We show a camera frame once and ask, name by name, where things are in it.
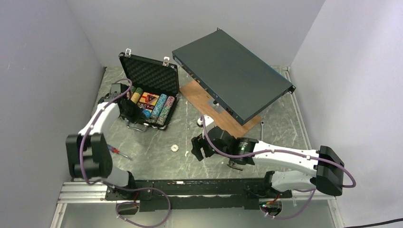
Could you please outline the red triangular token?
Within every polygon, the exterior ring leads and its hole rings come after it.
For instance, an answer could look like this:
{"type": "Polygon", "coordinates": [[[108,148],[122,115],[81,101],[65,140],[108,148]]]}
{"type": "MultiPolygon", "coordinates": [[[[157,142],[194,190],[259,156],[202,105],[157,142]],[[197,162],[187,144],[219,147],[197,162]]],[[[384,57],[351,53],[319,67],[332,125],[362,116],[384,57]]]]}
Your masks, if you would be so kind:
{"type": "Polygon", "coordinates": [[[155,103],[158,101],[159,96],[154,96],[154,95],[148,95],[147,96],[147,104],[148,105],[155,105],[155,103]]]}

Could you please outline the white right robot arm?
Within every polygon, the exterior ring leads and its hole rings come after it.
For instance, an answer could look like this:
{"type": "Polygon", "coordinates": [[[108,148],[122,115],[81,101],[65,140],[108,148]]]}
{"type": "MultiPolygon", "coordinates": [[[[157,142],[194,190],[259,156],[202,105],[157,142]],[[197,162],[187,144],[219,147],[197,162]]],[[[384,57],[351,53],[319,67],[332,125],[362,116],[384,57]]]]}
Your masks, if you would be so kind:
{"type": "Polygon", "coordinates": [[[285,171],[268,171],[262,192],[274,197],[288,190],[317,191],[330,196],[343,193],[344,162],[328,146],[319,150],[297,150],[275,146],[257,139],[235,138],[227,131],[213,127],[208,134],[193,137],[192,154],[201,161],[214,154],[229,158],[229,166],[277,165],[285,171]]]}

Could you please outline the black poker chip case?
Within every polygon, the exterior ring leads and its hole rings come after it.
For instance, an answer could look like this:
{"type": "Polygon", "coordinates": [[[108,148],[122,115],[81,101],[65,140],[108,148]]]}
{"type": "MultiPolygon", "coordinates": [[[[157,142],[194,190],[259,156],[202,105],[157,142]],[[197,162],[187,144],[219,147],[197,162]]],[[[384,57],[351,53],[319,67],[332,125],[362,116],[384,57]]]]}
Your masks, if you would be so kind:
{"type": "MultiPolygon", "coordinates": [[[[133,124],[125,120],[127,128],[145,131],[152,127],[158,130],[165,130],[178,103],[179,94],[179,78],[177,65],[171,64],[168,57],[164,57],[163,61],[154,60],[146,57],[136,56],[131,53],[128,48],[125,52],[119,54],[119,60],[124,70],[125,76],[132,83],[132,86],[142,88],[144,92],[161,95],[166,94],[168,97],[175,97],[175,101],[168,114],[164,125],[151,123],[146,118],[143,124],[133,124]]],[[[153,111],[153,105],[137,104],[142,109],[153,111]]]]}

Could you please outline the white poker chip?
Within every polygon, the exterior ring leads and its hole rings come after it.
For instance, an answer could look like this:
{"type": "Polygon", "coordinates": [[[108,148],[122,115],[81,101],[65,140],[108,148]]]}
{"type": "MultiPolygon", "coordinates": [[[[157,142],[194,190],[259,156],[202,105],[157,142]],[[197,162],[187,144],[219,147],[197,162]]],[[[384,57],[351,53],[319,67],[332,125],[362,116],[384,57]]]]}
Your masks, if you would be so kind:
{"type": "Polygon", "coordinates": [[[174,144],[174,145],[171,146],[171,151],[172,151],[172,152],[177,152],[178,150],[179,150],[179,146],[178,146],[178,145],[174,144]]]}

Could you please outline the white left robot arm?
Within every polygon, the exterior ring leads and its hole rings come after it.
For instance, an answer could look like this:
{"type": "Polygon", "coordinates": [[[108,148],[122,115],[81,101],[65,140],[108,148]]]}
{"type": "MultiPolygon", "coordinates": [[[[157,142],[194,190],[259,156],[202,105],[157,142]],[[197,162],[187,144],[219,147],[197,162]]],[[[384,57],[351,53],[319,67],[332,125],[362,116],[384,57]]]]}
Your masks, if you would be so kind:
{"type": "Polygon", "coordinates": [[[142,118],[142,110],[127,93],[131,85],[111,84],[85,127],[66,138],[67,162],[70,176],[86,182],[104,182],[118,188],[118,194],[129,200],[136,195],[133,174],[114,166],[106,142],[106,134],[118,118],[136,122],[142,118]]]}

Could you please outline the blue round button chip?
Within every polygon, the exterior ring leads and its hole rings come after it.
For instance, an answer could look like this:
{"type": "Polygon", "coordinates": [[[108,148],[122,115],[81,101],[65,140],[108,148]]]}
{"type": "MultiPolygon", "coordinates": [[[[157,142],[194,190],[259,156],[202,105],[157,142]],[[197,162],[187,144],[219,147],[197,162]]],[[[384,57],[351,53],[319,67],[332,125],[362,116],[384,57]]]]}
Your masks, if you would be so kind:
{"type": "Polygon", "coordinates": [[[148,109],[143,109],[142,113],[145,115],[145,117],[148,119],[151,116],[152,111],[148,109]]]}

